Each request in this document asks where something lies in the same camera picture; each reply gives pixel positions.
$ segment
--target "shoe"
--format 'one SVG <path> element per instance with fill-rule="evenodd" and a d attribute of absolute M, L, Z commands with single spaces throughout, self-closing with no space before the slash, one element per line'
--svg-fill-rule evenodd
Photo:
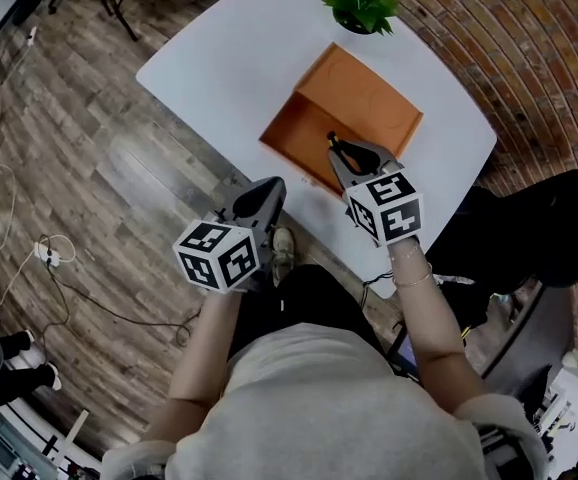
<path fill-rule="evenodd" d="M 288 228 L 276 228 L 273 232 L 273 284 L 278 286 L 280 281 L 293 270 L 296 242 Z"/>
<path fill-rule="evenodd" d="M 51 385 L 51 389 L 60 391 L 62 389 L 62 381 L 60 380 L 58 368 L 56 368 L 56 365 L 53 363 L 47 363 L 47 366 L 53 370 L 53 384 Z"/>

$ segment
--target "orange box lid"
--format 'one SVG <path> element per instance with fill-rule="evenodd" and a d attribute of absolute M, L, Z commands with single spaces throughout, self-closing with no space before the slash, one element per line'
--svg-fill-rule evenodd
<path fill-rule="evenodd" d="M 422 119 L 402 94 L 335 43 L 298 82 L 295 92 L 399 157 Z"/>

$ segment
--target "person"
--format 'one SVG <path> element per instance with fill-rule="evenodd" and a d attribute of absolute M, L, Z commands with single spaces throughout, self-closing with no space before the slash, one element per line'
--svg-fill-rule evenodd
<path fill-rule="evenodd" d="M 34 341 L 34 335 L 30 330 L 0 338 L 3 358 L 13 359 L 21 351 L 29 350 Z M 12 370 L 3 365 L 0 369 L 0 406 L 31 394 L 40 386 L 49 386 L 55 391 L 61 389 L 62 382 L 58 369 L 52 363 L 20 370 Z"/>
<path fill-rule="evenodd" d="M 103 457 L 103 480 L 544 478 L 520 403 L 487 393 L 420 245 L 389 247 L 422 386 L 395 376 L 361 308 L 324 268 L 277 286 L 210 293 L 141 442 Z"/>

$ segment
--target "desk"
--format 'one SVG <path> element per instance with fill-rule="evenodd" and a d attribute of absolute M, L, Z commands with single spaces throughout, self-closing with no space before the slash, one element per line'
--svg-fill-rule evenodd
<path fill-rule="evenodd" d="M 376 248 L 354 227 L 341 200 L 258 139 L 314 60 L 331 42 L 339 44 L 424 113 L 400 160 L 424 193 L 420 239 L 427 250 L 472 186 L 496 136 L 422 40 L 397 18 L 391 26 L 393 36 L 353 34 L 319 0 L 221 0 L 173 37 L 137 79 L 247 177 L 284 178 L 284 209 L 366 281 L 390 270 L 386 248 Z M 372 289 L 383 298 L 394 292 L 390 280 Z"/>

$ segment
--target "sleeve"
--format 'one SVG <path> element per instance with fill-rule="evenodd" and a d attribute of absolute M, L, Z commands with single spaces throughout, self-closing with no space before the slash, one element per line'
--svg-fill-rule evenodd
<path fill-rule="evenodd" d="M 478 431 L 489 480 L 547 478 L 547 452 L 518 400 L 487 394 L 468 400 L 454 416 Z"/>
<path fill-rule="evenodd" d="M 167 460 L 176 445 L 167 441 L 148 441 L 109 450 L 102 457 L 100 480 L 164 480 Z"/>

